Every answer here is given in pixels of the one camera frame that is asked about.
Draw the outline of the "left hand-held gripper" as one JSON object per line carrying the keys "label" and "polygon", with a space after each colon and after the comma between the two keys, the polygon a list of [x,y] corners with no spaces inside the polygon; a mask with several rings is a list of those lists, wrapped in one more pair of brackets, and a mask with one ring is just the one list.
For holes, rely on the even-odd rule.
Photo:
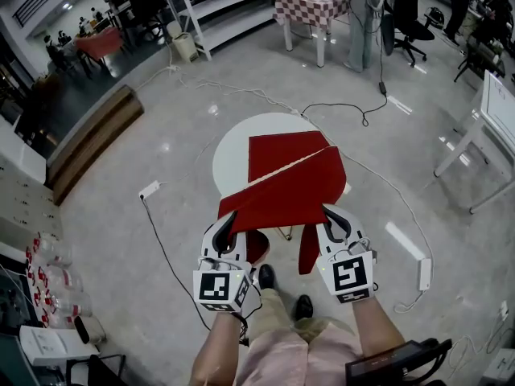
{"label": "left hand-held gripper", "polygon": [[193,271],[194,302],[212,312],[241,313],[251,286],[246,234],[232,234],[237,211],[215,222],[204,234],[198,269]]}

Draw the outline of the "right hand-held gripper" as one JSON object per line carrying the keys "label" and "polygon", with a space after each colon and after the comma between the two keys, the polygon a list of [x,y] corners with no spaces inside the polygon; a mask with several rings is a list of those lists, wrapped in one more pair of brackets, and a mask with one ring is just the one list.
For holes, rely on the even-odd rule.
{"label": "right hand-held gripper", "polygon": [[323,213],[326,221],[316,225],[319,257],[315,264],[330,295],[341,304],[373,297],[377,252],[363,225],[336,205],[324,204]]}

